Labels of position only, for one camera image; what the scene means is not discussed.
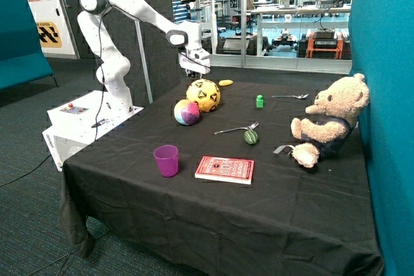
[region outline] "spoon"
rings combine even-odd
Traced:
[[[249,125],[246,127],[236,127],[235,129],[225,129],[224,131],[215,132],[214,135],[235,131],[236,129],[246,129],[248,131],[249,129],[254,129],[258,125],[259,125],[259,122],[254,122],[252,125]]]
[[[273,95],[272,97],[278,97],[278,98],[280,98],[280,97],[295,97],[295,98],[297,98],[297,99],[299,99],[299,100],[304,100],[306,97],[308,97],[308,95],[309,94],[305,94],[305,95]]]

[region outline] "teal partition wall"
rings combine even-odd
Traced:
[[[0,90],[53,74],[27,0],[0,0]]]
[[[371,91],[360,125],[386,275],[414,275],[411,0],[353,0],[350,34],[352,72]]]

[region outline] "book title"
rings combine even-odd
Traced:
[[[217,162],[217,160],[211,158],[207,165],[206,173],[216,173],[219,170],[219,175],[246,178],[248,163],[237,160],[223,160],[221,164]]]

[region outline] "teddy bear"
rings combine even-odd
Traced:
[[[369,89],[363,74],[347,76],[321,91],[308,106],[307,114],[320,114],[317,122],[294,118],[293,136],[304,142],[291,155],[300,165],[312,168],[323,158],[336,154],[354,129],[362,109],[369,103]]]

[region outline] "glass wall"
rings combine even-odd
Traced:
[[[177,23],[202,24],[212,65],[347,74],[351,2],[174,0],[173,6]]]

